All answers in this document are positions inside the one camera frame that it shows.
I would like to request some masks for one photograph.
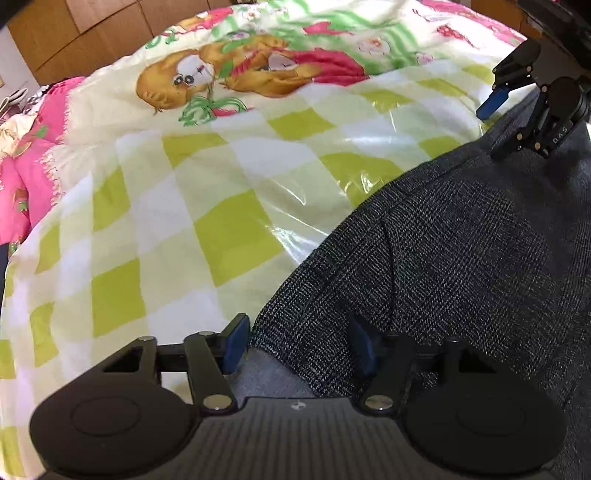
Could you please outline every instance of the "white wall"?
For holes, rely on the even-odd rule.
[[[4,80],[0,102],[15,90],[28,88],[32,95],[39,88],[7,28],[0,30],[0,77]]]

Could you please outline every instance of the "bed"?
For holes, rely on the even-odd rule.
[[[275,0],[53,87],[0,166],[28,220],[4,225],[0,476],[43,471],[28,421],[55,390],[139,336],[254,319],[357,205],[479,138],[527,93],[475,116],[523,40],[444,0]]]

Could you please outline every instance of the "wooden headboard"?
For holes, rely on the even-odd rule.
[[[90,75],[229,0],[33,0],[8,24],[40,85]]]

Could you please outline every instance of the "silver bolt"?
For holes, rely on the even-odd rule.
[[[388,410],[393,405],[394,401],[385,395],[372,395],[365,400],[365,406],[376,411]]]
[[[203,400],[203,406],[208,410],[226,410],[232,406],[232,399],[227,395],[209,395]]]

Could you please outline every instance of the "black disc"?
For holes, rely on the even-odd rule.
[[[427,457],[458,472],[520,475],[560,453],[566,423],[548,397],[499,375],[463,377],[408,406],[408,437]]]
[[[31,440],[70,476],[125,476],[163,463],[191,428],[189,406],[157,384],[109,374],[70,384],[36,409]]]

